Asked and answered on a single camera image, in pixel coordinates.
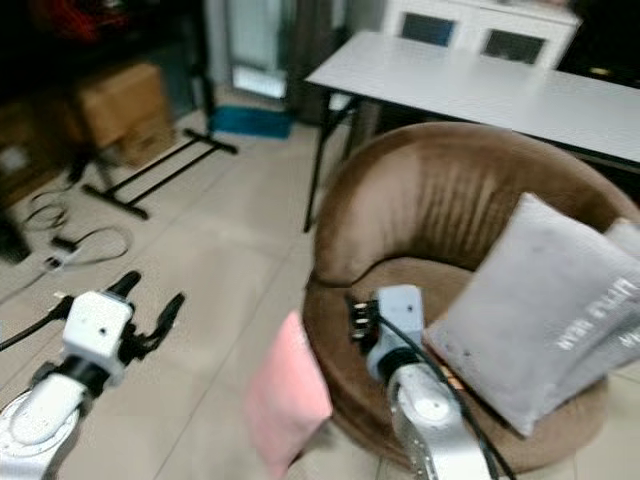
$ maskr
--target cardboard box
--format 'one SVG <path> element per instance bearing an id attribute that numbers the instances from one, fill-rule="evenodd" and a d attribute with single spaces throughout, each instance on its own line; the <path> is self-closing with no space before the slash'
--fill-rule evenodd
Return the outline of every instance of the cardboard box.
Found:
<path id="1" fill-rule="evenodd" d="M 156 112 L 131 128 L 119 146 L 124 161 L 139 167 L 171 148 L 174 142 L 174 130 L 167 115 Z"/>
<path id="2" fill-rule="evenodd" d="M 148 63 L 111 69 L 88 78 L 80 83 L 78 95 L 99 148 L 124 141 L 127 136 L 140 137 L 140 130 L 149 130 L 145 125 L 151 118 L 163 118 L 170 125 L 162 74 Z M 81 140 L 80 129 L 72 119 L 70 123 L 70 136 Z M 129 146 L 135 142 L 129 138 L 125 143 Z M 135 155 L 136 162 L 141 158 L 141 153 Z"/>

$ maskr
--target brown velvet chair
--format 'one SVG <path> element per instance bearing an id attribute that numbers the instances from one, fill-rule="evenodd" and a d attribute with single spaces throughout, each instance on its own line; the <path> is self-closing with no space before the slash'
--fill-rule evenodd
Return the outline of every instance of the brown velvet chair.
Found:
<path id="1" fill-rule="evenodd" d="M 342 167 L 319 213 L 303 316 L 335 421 L 365 447 L 407 465 L 383 388 L 349 342 L 344 294 L 364 300 L 381 286 L 415 284 L 423 292 L 428 325 L 465 287 L 523 192 L 599 231 L 618 217 L 640 222 L 637 207 L 583 162 L 486 126 L 402 128 L 360 149 Z M 598 382 L 545 417 L 526 440 L 465 397 L 514 471 L 524 472 L 570 456 L 598 433 L 607 383 Z"/>

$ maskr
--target black metal stand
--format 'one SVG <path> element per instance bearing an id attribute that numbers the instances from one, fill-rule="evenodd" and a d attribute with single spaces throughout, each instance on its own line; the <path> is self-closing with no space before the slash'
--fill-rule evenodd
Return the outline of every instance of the black metal stand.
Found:
<path id="1" fill-rule="evenodd" d="M 195 53 L 195 61 L 193 66 L 190 69 L 190 73 L 192 76 L 196 77 L 199 80 L 200 93 L 202 95 L 202 100 L 203 100 L 203 110 L 204 110 L 205 119 L 206 119 L 205 120 L 206 133 L 201 134 L 192 129 L 184 130 L 183 131 L 184 134 L 187 137 L 189 137 L 191 140 L 189 140 L 186 144 L 182 145 L 178 149 L 161 157 L 151 165 L 141 169 L 140 171 L 131 175 L 126 180 L 123 180 L 122 182 L 116 185 L 114 185 L 113 182 L 110 180 L 108 172 L 105 172 L 104 162 L 100 159 L 100 153 L 98 149 L 95 148 L 93 158 L 96 162 L 96 166 L 98 167 L 99 173 L 103 178 L 103 182 L 105 184 L 104 190 L 98 190 L 96 187 L 93 187 L 91 185 L 82 186 L 82 189 L 85 193 L 95 198 L 98 198 L 100 200 L 103 200 L 109 203 L 110 205 L 120 208 L 121 210 L 124 210 L 125 212 L 135 215 L 143 220 L 149 219 L 149 213 L 146 210 L 137 206 L 137 204 L 141 200 L 145 199 L 146 197 L 151 195 L 153 192 L 155 192 L 159 188 L 162 188 L 171 180 L 181 175 L 182 173 L 186 172 L 191 167 L 201 162 L 202 160 L 204 160 L 206 157 L 208 157 L 210 154 L 212 154 L 217 150 L 222 150 L 232 155 L 236 155 L 238 153 L 238 149 L 235 146 L 218 142 L 212 138 L 212 135 L 213 135 L 212 122 L 213 122 L 213 114 L 215 111 L 215 92 L 213 89 L 213 81 L 211 80 L 211 78 L 209 78 L 209 73 L 208 73 L 210 55 L 209 55 L 209 49 L 207 47 L 207 26 L 206 26 L 206 20 L 205 20 L 206 16 L 204 14 L 205 12 L 204 3 L 203 3 L 203 0 L 189 0 L 188 3 L 190 8 L 187 15 L 187 19 L 190 21 L 191 25 L 193 26 L 193 34 L 194 34 L 193 51 Z M 117 197 L 117 193 L 121 188 L 126 187 L 130 183 L 134 182 L 138 178 L 145 175 L 146 173 L 155 169 L 157 166 L 165 163 L 166 161 L 168 161 L 178 153 L 188 149 L 189 147 L 195 145 L 198 142 L 208 145 L 209 148 L 204 153 L 198 155 L 189 163 L 187 163 L 186 165 L 183 165 L 175 172 L 171 173 L 170 175 L 166 176 L 159 182 L 155 183 L 151 187 L 139 193 L 137 196 L 135 196 L 131 200 L 123 201 Z M 80 176 L 82 175 L 84 166 L 81 165 L 79 168 Z"/>
<path id="2" fill-rule="evenodd" d="M 113 185 L 111 188 L 107 188 L 104 191 L 100 191 L 100 190 L 98 190 L 97 188 L 95 188 L 95 187 L 93 187 L 91 185 L 83 185 L 82 186 L 82 190 L 85 193 L 91 195 L 92 197 L 96 197 L 96 198 L 99 198 L 101 200 L 104 200 L 105 202 L 113 205 L 114 207 L 120 208 L 121 210 L 124 210 L 125 212 L 128 212 L 128 213 L 130 213 L 132 215 L 135 215 L 135 216 L 137 216 L 137 217 L 139 217 L 139 218 L 141 218 L 143 220 L 148 220 L 149 219 L 149 213 L 146 210 L 136 206 L 141 200 L 145 199 L 146 197 L 151 195 L 153 192 L 155 192 L 159 188 L 161 188 L 164 185 L 166 185 L 167 183 L 169 183 L 171 180 L 176 178 L 178 175 L 181 175 L 182 173 L 186 172 L 187 170 L 189 170 L 191 167 L 193 167 L 197 163 L 200 163 L 202 160 L 204 160 L 206 157 L 208 157 L 210 154 L 212 154 L 216 150 L 223 150 L 223 151 L 225 151 L 227 153 L 230 153 L 232 155 L 236 155 L 238 153 L 238 149 L 236 147 L 234 147 L 233 145 L 228 145 L 226 143 L 222 143 L 222 142 L 218 142 L 216 140 L 212 140 L 211 137 L 209 137 L 207 135 L 202 135 L 202 134 L 200 134 L 200 133 L 198 133 L 198 132 L 196 132 L 194 130 L 191 130 L 189 128 L 184 130 L 184 134 L 187 135 L 188 137 L 190 137 L 191 140 L 189 140 L 187 143 L 185 143 L 181 147 L 177 148 L 176 150 L 174 150 L 174 151 L 168 153 L 167 155 L 159 158 L 158 160 L 156 160 L 151 165 L 149 165 L 149 166 L 139 170 L 138 172 L 134 173 L 133 175 L 131 175 L 126 180 L 123 180 L 122 182 L 120 182 L 120 183 L 118 183 L 116 185 Z M 202 142 L 202 143 L 205 143 L 205 144 L 209 145 L 209 148 L 205 152 L 201 153 L 196 158 L 191 160 L 186 165 L 183 165 L 178 170 L 176 170 L 175 172 L 173 172 L 170 175 L 166 176 L 165 178 L 163 178 L 159 182 L 153 184 L 151 187 L 149 187 L 146 190 L 144 190 L 143 192 L 139 193 L 138 195 L 136 195 L 134 198 L 132 198 L 129 201 L 122 201 L 116 196 L 117 193 L 118 193 L 118 190 L 120 190 L 121 188 L 126 187 L 130 183 L 136 181 L 138 178 L 142 177 L 146 173 L 148 173 L 151 170 L 155 169 L 156 167 L 162 165 L 167 160 L 170 160 L 175 155 L 177 155 L 180 152 L 190 148 L 191 146 L 195 145 L 198 142 Z"/>
<path id="3" fill-rule="evenodd" d="M 326 89 L 322 97 L 322 122 L 320 124 L 320 132 L 318 134 L 318 146 L 316 149 L 316 157 L 313 163 L 313 174 L 311 175 L 311 185 L 309 186 L 309 200 L 307 201 L 307 213 L 305 214 L 304 227 L 302 231 L 308 233 L 313 225 L 313 205 L 316 199 L 316 191 L 318 189 L 318 181 L 320 177 L 320 167 L 322 166 L 322 160 L 324 158 L 324 148 L 327 144 L 327 140 L 342 121 L 347 117 L 349 112 L 358 107 L 360 103 L 360 97 L 354 96 L 345 105 L 345 107 L 339 112 L 331 115 L 331 93 L 330 89 Z M 353 127 L 349 133 L 347 143 L 342 154 L 344 160 L 351 153 L 351 146 L 353 143 Z"/>

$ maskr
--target tile floor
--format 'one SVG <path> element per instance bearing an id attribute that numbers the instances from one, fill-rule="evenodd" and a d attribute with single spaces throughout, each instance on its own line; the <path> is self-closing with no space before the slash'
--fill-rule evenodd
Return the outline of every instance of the tile floor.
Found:
<path id="1" fill-rule="evenodd" d="M 181 123 L 201 122 L 194 114 Z M 188 300 L 163 347 L 130 367 L 124 384 L 96 404 L 60 472 L 62 480 L 267 478 L 247 441 L 240 405 L 279 323 L 303 298 L 312 257 L 311 236 L 300 228 L 315 135 L 313 128 L 296 125 L 287 142 L 224 136 L 240 146 L 240 155 L 216 153 L 150 196 L 144 201 L 152 213 L 148 222 L 79 191 L 68 194 L 66 233 L 117 224 L 133 232 L 134 247 L 100 267 L 49 275 L 3 305 L 3 336 L 42 316 L 55 291 L 100 288 L 134 268 L 144 274 L 132 294 L 136 319 L 147 329 L 173 294 L 184 291 Z M 340 142 L 335 145 L 333 157 Z M 177 163 L 187 160 L 182 156 Z M 15 209 L 23 216 L 26 205 Z M 47 254 L 45 235 L 32 234 L 30 240 L 36 253 L 28 260 L 12 269 L 0 263 L 0 295 L 31 278 Z M 102 248 L 118 248 L 113 243 Z M 100 246 L 96 242 L 92 253 Z M 26 387 L 42 362 L 56 358 L 61 329 L 50 325 L 0 353 L 0 405 Z M 610 416 L 597 440 L 575 458 L 521 478 L 637 478 L 638 445 L 640 367 L 632 366 L 613 376 Z M 410 476 L 328 424 L 288 478 Z"/>

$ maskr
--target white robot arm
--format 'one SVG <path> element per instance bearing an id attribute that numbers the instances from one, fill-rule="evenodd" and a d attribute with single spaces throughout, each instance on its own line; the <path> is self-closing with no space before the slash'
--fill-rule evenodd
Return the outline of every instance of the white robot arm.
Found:
<path id="1" fill-rule="evenodd" d="M 507 477 L 515 478 L 438 365 L 417 347 L 423 330 L 420 290 L 385 287 L 372 301 L 347 303 L 351 338 L 367 356 L 369 373 L 386 386 L 393 428 L 416 478 L 497 479 L 494 456 Z"/>
<path id="2" fill-rule="evenodd" d="M 0 478 L 55 479 L 93 401 L 118 386 L 125 368 L 167 336 L 185 297 L 169 302 L 152 334 L 136 334 L 134 307 L 126 297 L 139 280 L 138 272 L 129 272 L 104 292 L 66 297 L 48 315 L 66 318 L 62 363 L 44 364 L 32 389 L 0 413 Z"/>

